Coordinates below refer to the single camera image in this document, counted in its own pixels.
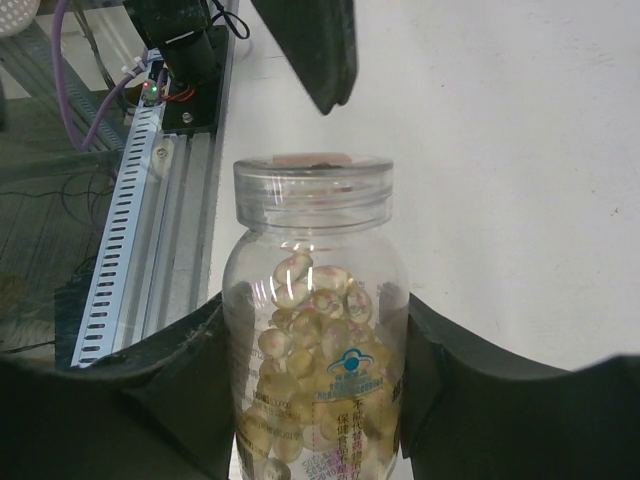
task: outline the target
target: metal bracket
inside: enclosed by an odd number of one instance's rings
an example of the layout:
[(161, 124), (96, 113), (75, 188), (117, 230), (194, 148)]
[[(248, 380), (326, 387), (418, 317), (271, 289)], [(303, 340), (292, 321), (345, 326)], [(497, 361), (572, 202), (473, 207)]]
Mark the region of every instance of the metal bracket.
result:
[(136, 110), (82, 316), (72, 366), (87, 366), (113, 349), (147, 174), (153, 169), (152, 148), (162, 109), (163, 106), (157, 106), (139, 107)]

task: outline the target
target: black plastic part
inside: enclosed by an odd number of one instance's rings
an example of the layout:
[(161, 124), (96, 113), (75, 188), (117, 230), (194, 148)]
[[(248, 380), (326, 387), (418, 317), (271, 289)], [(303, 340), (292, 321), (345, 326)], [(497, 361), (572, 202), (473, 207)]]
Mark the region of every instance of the black plastic part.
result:
[(206, 0), (124, 0), (123, 5), (149, 49), (162, 49), (167, 42), (204, 31), (211, 23)]
[(85, 370), (0, 355), (0, 478), (228, 478), (233, 420), (219, 305), (218, 296)]
[(565, 372), (411, 299), (403, 451), (416, 480), (640, 478), (640, 357)]
[[(250, 300), (247, 287), (230, 294)], [(0, 355), (0, 478), (227, 478), (232, 400), (219, 306), (220, 295), (85, 370)], [(640, 357), (565, 372), (415, 297), (410, 313), (401, 431), (415, 480), (640, 478)]]
[(324, 115), (347, 102), (358, 63), (353, 0), (252, 0)]
[[(213, 26), (207, 30), (207, 38), (214, 57), (211, 66), (215, 69), (216, 74), (213, 80), (194, 86), (196, 93), (189, 100), (185, 102), (167, 101), (162, 119), (162, 129), (165, 133), (182, 135), (214, 132), (218, 128), (229, 30), (225, 26)], [(176, 95), (185, 88), (184, 84), (172, 82), (169, 95)], [(190, 122), (185, 122), (185, 113), (190, 115)]]
[(154, 60), (151, 64), (151, 68), (149, 69), (149, 80), (153, 80), (157, 82), (160, 78), (160, 72), (162, 71), (162, 67), (164, 67), (164, 61), (162, 60)]

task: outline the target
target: blue logo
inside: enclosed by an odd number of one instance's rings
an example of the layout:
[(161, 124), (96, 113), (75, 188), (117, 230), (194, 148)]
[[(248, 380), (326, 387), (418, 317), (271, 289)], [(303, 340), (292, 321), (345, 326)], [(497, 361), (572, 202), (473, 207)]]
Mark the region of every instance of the blue logo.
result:
[(327, 368), (327, 372), (339, 375), (346, 372), (356, 372), (364, 370), (373, 364), (373, 357), (365, 355), (357, 348), (351, 348), (342, 354), (342, 357), (333, 362)]

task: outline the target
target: white surface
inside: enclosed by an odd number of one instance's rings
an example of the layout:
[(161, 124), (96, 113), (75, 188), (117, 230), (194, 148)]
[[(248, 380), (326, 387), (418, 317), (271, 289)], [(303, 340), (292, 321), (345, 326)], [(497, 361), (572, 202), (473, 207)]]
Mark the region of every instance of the white surface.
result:
[[(124, 7), (87, 9), (85, 16), (96, 37), (102, 60), (114, 81), (118, 83), (123, 77), (120, 70), (122, 66), (125, 64), (130, 67), (134, 66), (133, 58), (142, 54), (144, 48), (142, 39), (136, 32)], [(51, 37), (53, 15), (40, 15), (36, 17), (35, 21)], [(62, 24), (62, 49), (64, 57), (89, 90), (105, 90), (107, 88), (91, 52), (91, 46), (84, 37), (72, 11), (67, 12)], [(0, 77), (7, 98), (29, 96), (3, 68), (0, 68)], [(141, 81), (142, 78), (138, 77), (132, 80), (129, 86), (134, 86)]]
[(356, 88), (321, 117), (241, 2), (211, 293), (243, 232), (233, 161), (371, 153), (396, 161), (387, 230), (431, 307), (560, 367), (639, 352), (640, 3), (356, 6)]

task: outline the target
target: clear bottle cap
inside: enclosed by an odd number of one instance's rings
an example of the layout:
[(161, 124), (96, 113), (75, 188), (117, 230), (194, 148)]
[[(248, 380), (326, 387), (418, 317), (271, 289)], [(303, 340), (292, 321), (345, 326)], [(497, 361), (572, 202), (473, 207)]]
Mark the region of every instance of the clear bottle cap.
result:
[(335, 153), (234, 164), (238, 221), (252, 230), (364, 230), (391, 218), (393, 162)]

